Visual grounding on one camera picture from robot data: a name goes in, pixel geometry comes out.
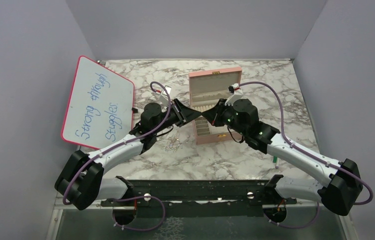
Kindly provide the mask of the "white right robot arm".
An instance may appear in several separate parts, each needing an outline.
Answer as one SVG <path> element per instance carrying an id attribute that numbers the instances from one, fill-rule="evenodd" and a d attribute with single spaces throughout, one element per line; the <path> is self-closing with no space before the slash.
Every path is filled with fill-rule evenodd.
<path id="1" fill-rule="evenodd" d="M 327 158 L 284 139 L 280 130 L 259 119 L 258 109 L 248 99 L 239 99 L 233 105 L 225 105 L 225 99 L 220 99 L 202 116 L 212 126 L 226 126 L 239 133 L 250 148 L 280 158 L 312 177 L 273 177 L 271 186 L 264 189 L 264 198 L 269 203 L 275 204 L 282 198 L 311 200 L 346 216 L 363 190 L 360 171 L 353 160 Z"/>

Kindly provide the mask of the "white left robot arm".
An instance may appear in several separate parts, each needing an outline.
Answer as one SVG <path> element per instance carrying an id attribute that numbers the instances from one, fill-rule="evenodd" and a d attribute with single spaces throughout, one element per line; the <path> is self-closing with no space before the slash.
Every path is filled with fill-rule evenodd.
<path id="1" fill-rule="evenodd" d="M 62 195 L 64 205 L 84 210 L 97 199 L 114 198 L 120 205 L 132 201 L 133 192 L 123 180 L 103 182 L 103 176 L 117 165 L 148 151 L 156 142 L 158 133 L 171 126 L 182 127 L 202 113 L 171 100 L 167 110 L 160 104 L 148 103 L 134 128 L 121 140 L 102 149 L 85 153 L 73 152 L 58 176 L 54 188 Z"/>

